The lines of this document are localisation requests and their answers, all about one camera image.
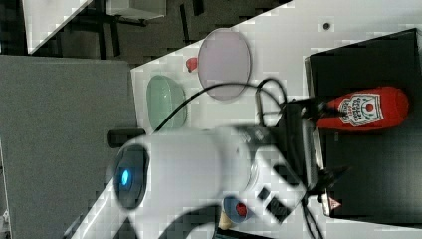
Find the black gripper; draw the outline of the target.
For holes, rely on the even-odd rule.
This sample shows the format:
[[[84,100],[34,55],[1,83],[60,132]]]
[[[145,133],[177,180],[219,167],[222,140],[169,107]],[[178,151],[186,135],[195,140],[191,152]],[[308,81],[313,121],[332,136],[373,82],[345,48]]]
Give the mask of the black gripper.
[[[322,98],[300,100],[308,118],[345,117],[328,101]],[[322,195],[348,172],[349,166],[325,168],[318,171],[314,146],[314,125],[302,116],[302,107],[298,104],[288,104],[281,120],[286,133],[287,161],[301,183],[308,190],[308,195]]]

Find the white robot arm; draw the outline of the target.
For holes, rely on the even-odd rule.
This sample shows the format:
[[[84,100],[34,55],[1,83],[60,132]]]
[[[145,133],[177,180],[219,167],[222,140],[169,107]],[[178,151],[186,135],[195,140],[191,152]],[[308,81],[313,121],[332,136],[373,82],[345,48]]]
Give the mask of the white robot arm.
[[[130,222],[138,239],[192,239],[236,207],[278,226],[307,198],[317,171],[312,134],[342,112],[317,99],[289,102],[274,126],[232,124],[157,131],[129,140],[112,177],[69,239],[113,239]]]

